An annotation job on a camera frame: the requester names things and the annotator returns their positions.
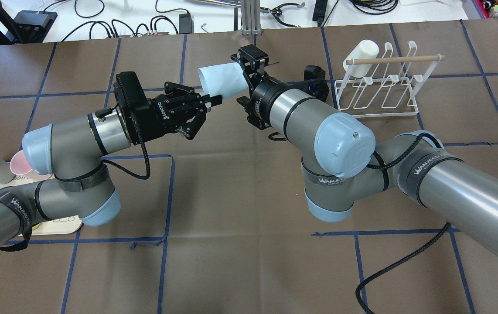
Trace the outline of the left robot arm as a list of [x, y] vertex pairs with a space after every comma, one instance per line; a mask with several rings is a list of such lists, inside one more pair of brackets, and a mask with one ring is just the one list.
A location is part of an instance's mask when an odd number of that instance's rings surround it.
[[26, 249], [38, 223], [78, 216], [87, 226], [100, 226], [121, 211], [121, 199], [103, 156], [140, 145], [149, 179], [145, 144], [171, 133], [192, 140], [221, 95], [202, 95], [194, 88], [165, 82], [164, 92], [147, 98], [135, 72], [116, 75], [116, 106], [64, 123], [50, 124], [22, 140], [27, 162], [39, 175], [52, 178], [0, 189], [0, 251]]

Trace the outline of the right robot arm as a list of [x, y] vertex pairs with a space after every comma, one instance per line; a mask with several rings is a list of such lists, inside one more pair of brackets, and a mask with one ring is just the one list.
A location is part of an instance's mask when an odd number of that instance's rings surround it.
[[231, 59], [249, 88], [249, 97], [237, 100], [249, 123], [273, 128], [301, 151], [305, 197], [316, 218], [339, 222], [355, 201], [398, 187], [498, 256], [498, 178], [448, 153], [428, 131], [377, 144], [355, 117], [267, 74], [269, 56], [253, 44]]

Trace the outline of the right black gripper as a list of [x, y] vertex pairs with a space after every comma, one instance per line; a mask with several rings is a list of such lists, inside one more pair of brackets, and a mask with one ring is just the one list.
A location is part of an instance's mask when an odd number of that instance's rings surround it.
[[247, 121], [260, 130], [285, 131], [297, 106], [311, 99], [324, 102], [329, 96], [326, 73], [319, 66], [306, 66], [303, 81], [287, 83], [267, 74], [269, 56], [253, 44], [239, 48], [231, 59], [241, 66], [249, 88], [249, 96], [237, 98], [237, 102], [247, 113]]

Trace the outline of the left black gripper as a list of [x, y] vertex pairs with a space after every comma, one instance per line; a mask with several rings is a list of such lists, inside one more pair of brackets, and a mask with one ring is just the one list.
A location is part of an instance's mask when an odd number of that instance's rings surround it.
[[148, 98], [135, 72], [118, 73], [114, 92], [133, 145], [171, 133], [192, 140], [205, 123], [208, 106], [223, 102], [222, 95], [201, 95], [192, 87], [172, 82], [165, 82], [161, 95]]

